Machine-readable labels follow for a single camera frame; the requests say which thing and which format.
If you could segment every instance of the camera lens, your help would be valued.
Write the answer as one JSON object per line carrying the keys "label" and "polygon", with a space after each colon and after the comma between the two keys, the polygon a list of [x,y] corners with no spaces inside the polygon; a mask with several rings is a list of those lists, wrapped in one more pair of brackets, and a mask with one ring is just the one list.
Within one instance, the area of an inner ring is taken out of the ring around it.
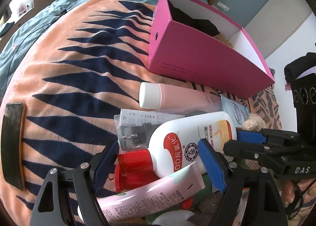
{"label": "camera lens", "polygon": [[300,89],[300,97],[301,97],[302,103],[306,105],[308,101],[308,97],[307,97],[307,91],[305,88]]}
{"label": "camera lens", "polygon": [[299,97],[298,97],[298,92],[297,92],[297,90],[294,91],[293,95],[294,95],[294,100],[295,100],[295,102],[298,102]]}
{"label": "camera lens", "polygon": [[309,90],[309,95],[311,97],[311,101],[313,104],[316,103],[316,90],[314,89],[314,87],[312,87],[310,90]]}

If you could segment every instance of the pink shoebox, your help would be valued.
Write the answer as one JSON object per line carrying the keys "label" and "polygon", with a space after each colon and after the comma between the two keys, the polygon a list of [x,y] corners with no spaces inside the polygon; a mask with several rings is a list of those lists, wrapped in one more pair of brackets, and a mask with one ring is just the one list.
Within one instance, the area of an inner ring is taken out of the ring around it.
{"label": "pink shoebox", "polygon": [[274,83],[261,53],[247,32],[199,0],[169,0],[195,19],[209,19],[234,49],[174,21],[168,1],[159,0],[150,31],[148,71],[249,98]]}

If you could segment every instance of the white lotion bottle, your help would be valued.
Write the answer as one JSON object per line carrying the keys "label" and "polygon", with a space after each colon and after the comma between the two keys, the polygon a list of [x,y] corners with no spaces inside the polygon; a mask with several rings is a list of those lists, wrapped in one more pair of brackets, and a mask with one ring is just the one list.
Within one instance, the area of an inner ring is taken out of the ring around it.
{"label": "white lotion bottle", "polygon": [[197,162],[201,174],[205,167],[198,155],[198,142],[207,139],[215,151],[223,153],[224,144],[237,139],[232,118],[214,112],[171,120],[152,134],[149,147],[118,155],[122,175],[154,171],[163,178]]}
{"label": "white lotion bottle", "polygon": [[212,111],[221,111],[221,98],[215,94],[173,86],[163,83],[141,83],[139,105],[141,108],[166,110],[211,106]]}

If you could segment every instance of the orange and navy patterned blanket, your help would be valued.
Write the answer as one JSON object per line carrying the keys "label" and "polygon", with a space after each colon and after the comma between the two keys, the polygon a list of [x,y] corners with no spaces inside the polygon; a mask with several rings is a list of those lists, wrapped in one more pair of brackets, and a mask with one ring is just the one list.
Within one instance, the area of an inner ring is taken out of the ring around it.
{"label": "orange and navy patterned blanket", "polygon": [[[62,16],[32,46],[15,72],[0,108],[23,102],[23,171],[26,190],[7,184],[0,171],[0,197],[13,220],[29,225],[41,184],[52,167],[73,169],[116,139],[113,116],[140,109],[141,82],[166,83],[220,95],[201,85],[149,73],[148,49],[155,6],[124,0],[90,0]],[[242,100],[269,128],[280,129],[271,88]],[[107,181],[98,196],[114,190]],[[78,225],[77,201],[70,201]]]}

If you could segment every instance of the white bottle cap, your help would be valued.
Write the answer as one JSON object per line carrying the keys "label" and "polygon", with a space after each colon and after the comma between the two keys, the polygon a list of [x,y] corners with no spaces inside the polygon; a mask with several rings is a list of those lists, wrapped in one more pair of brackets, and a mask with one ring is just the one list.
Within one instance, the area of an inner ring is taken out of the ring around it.
{"label": "white bottle cap", "polygon": [[145,109],[159,109],[160,87],[157,83],[141,83],[139,89],[139,106]]}

